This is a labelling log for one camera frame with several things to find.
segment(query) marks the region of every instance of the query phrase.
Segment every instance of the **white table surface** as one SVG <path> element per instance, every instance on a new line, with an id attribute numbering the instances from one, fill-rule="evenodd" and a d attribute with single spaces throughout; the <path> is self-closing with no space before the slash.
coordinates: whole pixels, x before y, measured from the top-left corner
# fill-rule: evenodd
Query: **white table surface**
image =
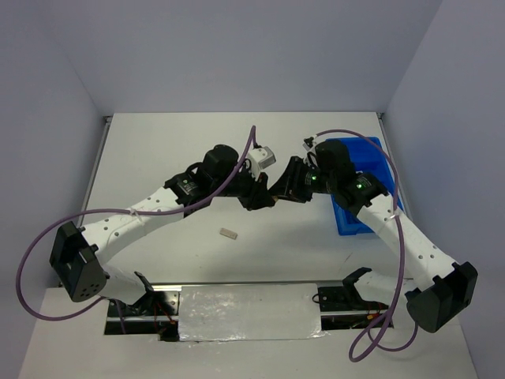
<path id="1" fill-rule="evenodd" d="M 373 113 L 116 114 L 88 208 L 134 204 L 215 144 L 241 150 L 253 124 L 258 141 L 277 156 L 268 171 L 271 183 L 291 155 L 304 153 L 302 139 L 324 129 L 352 129 L 378 137 L 385 146 Z M 238 239 L 219 235 L 220 227 L 236 231 Z M 305 205 L 286 202 L 256 212 L 245 211 L 235 199 L 216 199 L 210 208 L 131 245 L 112 262 L 162 283 L 336 280 L 363 265 L 391 275 L 398 267 L 395 255 L 374 235 L 340 237 L 324 195 Z M 41 310 L 62 315 L 82 306 L 63 289 L 49 289 Z M 104 336 L 106 314 L 104 302 L 69 321 L 37 321 L 20 377 L 477 378 L 457 318 L 436 334 L 420 331 L 407 351 L 374 351 L 354 364 L 347 354 L 356 330 L 311 340 L 164 343 L 154 336 Z M 384 344 L 404 343 L 412 327 L 406 312 L 398 312 Z"/>
<path id="2" fill-rule="evenodd" d="M 137 203 L 216 144 L 241 152 L 251 125 L 277 157 L 267 169 L 271 184 L 292 155 L 304 156 L 303 139 L 322 130 L 351 129 L 385 147 L 375 113 L 115 114 L 88 208 Z M 84 223 L 104 217 L 87 216 Z M 220 235 L 221 227 L 238 239 Z M 397 257 L 375 235 L 339 236 L 328 195 L 253 212 L 237 199 L 216 198 L 124 249 L 111 264 L 153 283 L 338 280 L 362 266 L 398 273 Z"/>
<path id="3" fill-rule="evenodd" d="M 82 306 L 54 288 L 47 290 L 41 310 L 61 315 Z M 69 321 L 37 321 L 20 378 L 477 379 L 459 325 L 445 325 L 436 334 L 420 331 L 406 351 L 374 351 L 351 363 L 347 354 L 357 330 L 310 340 L 168 343 L 154 336 L 104 336 L 106 310 L 103 302 Z M 411 332 L 391 329 L 384 345 L 399 346 Z"/>

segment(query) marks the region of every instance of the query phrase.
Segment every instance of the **white plastic housing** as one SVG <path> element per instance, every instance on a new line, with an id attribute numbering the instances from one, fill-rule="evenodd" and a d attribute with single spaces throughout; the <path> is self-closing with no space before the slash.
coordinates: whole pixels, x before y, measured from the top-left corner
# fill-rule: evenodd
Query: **white plastic housing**
<path id="1" fill-rule="evenodd" d="M 357 218 L 370 227 L 393 253 L 399 256 L 399 239 L 396 222 L 392 214 L 391 195 L 380 195 L 372 200 L 372 205 L 363 207 Z M 433 285 L 433 278 L 444 278 L 454 268 L 455 260 L 439 250 L 402 212 L 397 210 L 402 222 L 405 238 L 406 269 L 410 272 L 417 287 L 424 291 Z"/>
<path id="2" fill-rule="evenodd" d="M 161 212 L 182 208 L 182 205 L 177 204 L 177 199 L 171 189 L 161 187 L 150 197 L 135 204 L 132 209 Z M 89 245 L 97 245 L 96 257 L 100 264 L 104 265 L 137 239 L 168 223 L 182 220 L 183 217 L 182 213 L 171 216 L 114 215 L 96 223 L 84 225 L 85 230 L 82 235 Z"/>

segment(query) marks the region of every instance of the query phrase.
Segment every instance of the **cable tie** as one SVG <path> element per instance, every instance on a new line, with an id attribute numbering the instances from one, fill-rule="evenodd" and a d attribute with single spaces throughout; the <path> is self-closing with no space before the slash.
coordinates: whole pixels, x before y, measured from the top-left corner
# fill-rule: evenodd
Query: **cable tie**
<path id="1" fill-rule="evenodd" d="M 136 216 L 137 219 L 140 222 L 140 225 L 142 225 L 142 230 L 144 231 L 144 237 L 148 235 L 148 231 L 145 230 L 145 222 L 144 219 L 139 215 L 139 212 L 135 208 L 128 208 L 129 210 L 129 215 L 130 216 Z"/>

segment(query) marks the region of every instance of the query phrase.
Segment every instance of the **white wall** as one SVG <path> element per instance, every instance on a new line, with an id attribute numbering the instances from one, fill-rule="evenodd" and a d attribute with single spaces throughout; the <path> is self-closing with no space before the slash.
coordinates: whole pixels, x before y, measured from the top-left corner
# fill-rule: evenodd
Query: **white wall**
<path id="1" fill-rule="evenodd" d="M 386 112 L 415 220 L 479 272 L 461 321 L 480 379 L 505 377 L 505 2 L 443 0 Z"/>
<path id="2" fill-rule="evenodd" d="M 441 0 L 39 0 L 104 114 L 384 111 Z"/>
<path id="3" fill-rule="evenodd" d="M 17 303 L 17 265 L 43 227 L 80 209 L 103 122 L 32 1 L 1 1 L 0 55 L 0 371 L 13 378 L 35 323 Z M 40 244 L 24 274 L 36 309 L 51 245 Z"/>

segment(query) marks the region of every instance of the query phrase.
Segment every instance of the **black metal bracket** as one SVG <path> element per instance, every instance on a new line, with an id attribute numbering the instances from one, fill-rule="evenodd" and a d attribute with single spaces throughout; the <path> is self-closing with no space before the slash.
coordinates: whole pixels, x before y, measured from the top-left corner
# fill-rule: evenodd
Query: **black metal bracket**
<path id="1" fill-rule="evenodd" d="M 477 270 L 469 263 L 453 264 L 454 271 L 445 278 L 436 276 L 424 290 L 407 292 L 407 310 L 426 332 L 434 333 L 472 301 Z"/>
<path id="2" fill-rule="evenodd" d="M 58 228 L 49 263 L 73 302 L 88 300 L 105 287 L 107 274 L 96 259 L 96 250 L 72 221 Z"/>

